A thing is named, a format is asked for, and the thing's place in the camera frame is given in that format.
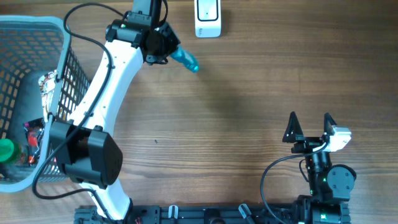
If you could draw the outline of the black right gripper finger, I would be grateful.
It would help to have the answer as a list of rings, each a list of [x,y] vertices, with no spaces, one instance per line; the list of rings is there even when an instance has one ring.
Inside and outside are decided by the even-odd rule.
[[[336,125],[335,120],[331,117],[329,113],[324,114],[324,133],[327,135],[332,135],[333,134],[333,126]]]
[[[293,111],[290,113],[289,122],[282,138],[282,142],[295,143],[299,141],[303,141],[303,131],[300,126],[298,117]]]

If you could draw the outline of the blue mouthwash bottle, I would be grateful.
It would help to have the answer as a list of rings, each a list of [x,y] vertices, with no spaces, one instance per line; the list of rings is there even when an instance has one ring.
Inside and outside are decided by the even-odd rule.
[[[174,60],[182,63],[188,70],[193,73],[199,71],[199,64],[196,58],[181,46],[170,55]]]

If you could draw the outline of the white brown cookie bag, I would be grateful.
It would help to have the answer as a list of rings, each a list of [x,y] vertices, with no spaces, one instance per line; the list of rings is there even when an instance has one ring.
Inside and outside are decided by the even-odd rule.
[[[48,122],[48,115],[52,104],[53,93],[56,87],[55,78],[58,75],[57,70],[50,71],[42,75],[39,80],[39,89],[42,100],[42,108],[44,114],[44,121]]]

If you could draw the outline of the black red snack wrapper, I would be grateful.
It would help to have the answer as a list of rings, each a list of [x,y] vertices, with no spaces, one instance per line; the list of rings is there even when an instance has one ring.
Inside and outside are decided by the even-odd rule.
[[[40,144],[44,136],[45,121],[43,118],[27,121],[23,124],[29,148],[28,163],[34,165],[40,157]]]

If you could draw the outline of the green lid jar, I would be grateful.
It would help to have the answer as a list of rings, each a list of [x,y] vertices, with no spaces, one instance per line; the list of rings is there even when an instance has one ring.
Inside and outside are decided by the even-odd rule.
[[[1,139],[1,163],[25,164],[29,158],[29,150],[26,146],[10,139]]]

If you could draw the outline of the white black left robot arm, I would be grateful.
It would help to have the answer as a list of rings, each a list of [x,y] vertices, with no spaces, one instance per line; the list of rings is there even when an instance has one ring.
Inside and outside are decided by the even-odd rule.
[[[168,22],[157,26],[116,19],[106,30],[104,54],[81,103],[67,122],[50,129],[53,158],[62,174],[95,202],[76,211],[76,223],[135,223],[132,199],[118,179],[123,153],[113,139],[127,89],[144,63],[188,59]]]

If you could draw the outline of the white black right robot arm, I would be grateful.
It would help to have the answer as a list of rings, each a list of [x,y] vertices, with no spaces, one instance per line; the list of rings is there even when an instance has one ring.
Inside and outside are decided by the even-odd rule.
[[[343,164],[333,165],[330,154],[342,150],[351,140],[351,130],[324,115],[320,137],[303,134],[295,112],[291,112],[282,141],[292,143],[291,152],[304,157],[310,195],[301,195],[292,204],[291,223],[349,223],[350,192],[355,171]]]

